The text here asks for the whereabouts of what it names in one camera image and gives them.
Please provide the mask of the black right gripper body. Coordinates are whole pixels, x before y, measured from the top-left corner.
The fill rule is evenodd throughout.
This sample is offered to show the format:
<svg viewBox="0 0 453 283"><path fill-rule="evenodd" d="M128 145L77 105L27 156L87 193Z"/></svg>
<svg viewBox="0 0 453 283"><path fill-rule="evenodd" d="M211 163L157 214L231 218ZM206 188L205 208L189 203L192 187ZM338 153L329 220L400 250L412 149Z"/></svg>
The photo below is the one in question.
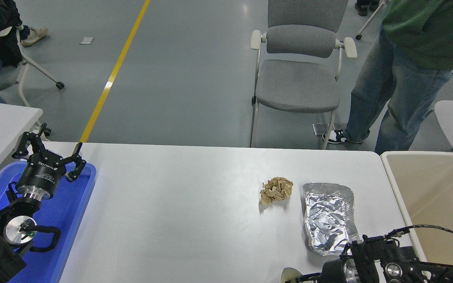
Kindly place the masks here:
<svg viewBox="0 0 453 283"><path fill-rule="evenodd" d="M320 273L320 283L346 283L345 262L342 259L325 262Z"/></svg>

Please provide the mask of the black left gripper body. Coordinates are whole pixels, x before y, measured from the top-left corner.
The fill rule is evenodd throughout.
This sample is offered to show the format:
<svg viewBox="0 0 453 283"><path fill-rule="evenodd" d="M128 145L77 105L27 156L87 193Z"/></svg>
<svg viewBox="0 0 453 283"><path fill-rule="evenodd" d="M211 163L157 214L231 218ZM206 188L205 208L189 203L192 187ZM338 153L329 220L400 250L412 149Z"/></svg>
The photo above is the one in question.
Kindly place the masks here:
<svg viewBox="0 0 453 283"><path fill-rule="evenodd" d="M54 193L62 176L65 175L65 165L57 165L59 160L49 156L46 160L40 154L32 154L28 160L16 189L23 193L27 187L35 186L48 193Z"/></svg>

